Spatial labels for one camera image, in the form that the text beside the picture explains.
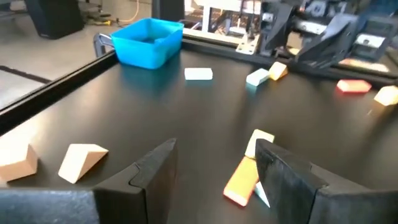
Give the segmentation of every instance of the yellow block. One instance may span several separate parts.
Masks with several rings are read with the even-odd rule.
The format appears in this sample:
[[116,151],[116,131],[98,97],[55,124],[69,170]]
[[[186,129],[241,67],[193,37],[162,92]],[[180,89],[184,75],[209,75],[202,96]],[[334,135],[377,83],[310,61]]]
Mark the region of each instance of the yellow block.
[[247,156],[248,158],[254,159],[255,155],[256,155],[256,140],[257,139],[265,139],[269,142],[274,142],[274,138],[275,138],[275,136],[273,136],[269,133],[266,133],[259,129],[254,130],[253,134],[251,135],[248,147],[246,148],[246,152],[244,153],[244,155]]
[[287,66],[280,62],[275,62],[269,69],[269,77],[275,81],[282,78],[286,74]]
[[385,86],[380,89],[374,100],[384,106],[395,105],[398,103],[398,88],[396,86]]

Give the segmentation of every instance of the red block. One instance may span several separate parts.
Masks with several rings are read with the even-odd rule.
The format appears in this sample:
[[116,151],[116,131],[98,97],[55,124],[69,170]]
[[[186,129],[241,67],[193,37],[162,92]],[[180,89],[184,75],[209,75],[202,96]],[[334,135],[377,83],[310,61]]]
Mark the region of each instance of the red block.
[[367,93],[372,85],[364,80],[340,80],[337,88],[343,93]]

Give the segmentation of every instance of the blue plastic bin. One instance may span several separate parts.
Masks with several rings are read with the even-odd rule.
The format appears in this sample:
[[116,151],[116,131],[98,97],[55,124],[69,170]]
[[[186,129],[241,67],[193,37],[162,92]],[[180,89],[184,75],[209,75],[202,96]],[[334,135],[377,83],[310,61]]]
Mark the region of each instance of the blue plastic bin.
[[181,49],[183,24],[141,19],[111,34],[120,62],[156,69]]

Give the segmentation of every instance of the orange block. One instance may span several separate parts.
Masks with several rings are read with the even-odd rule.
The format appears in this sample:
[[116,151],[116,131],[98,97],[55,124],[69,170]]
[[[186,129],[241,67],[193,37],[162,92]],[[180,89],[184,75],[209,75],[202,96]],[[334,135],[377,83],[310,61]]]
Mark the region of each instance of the orange block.
[[234,202],[246,206],[258,180],[259,174],[255,160],[243,157],[226,184],[224,195]]
[[268,72],[269,77],[276,81],[287,74],[287,66],[280,62],[275,62]]
[[340,80],[337,88],[344,93],[367,93],[372,85],[364,80]]

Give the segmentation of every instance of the black speaker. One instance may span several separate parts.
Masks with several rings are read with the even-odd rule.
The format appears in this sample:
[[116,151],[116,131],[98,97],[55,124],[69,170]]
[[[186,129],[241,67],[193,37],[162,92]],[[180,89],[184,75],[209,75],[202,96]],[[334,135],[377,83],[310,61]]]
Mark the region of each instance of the black speaker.
[[77,0],[25,0],[41,37],[59,39],[84,27]]
[[184,17],[184,0],[152,1],[152,18],[178,22],[179,20],[184,19]]

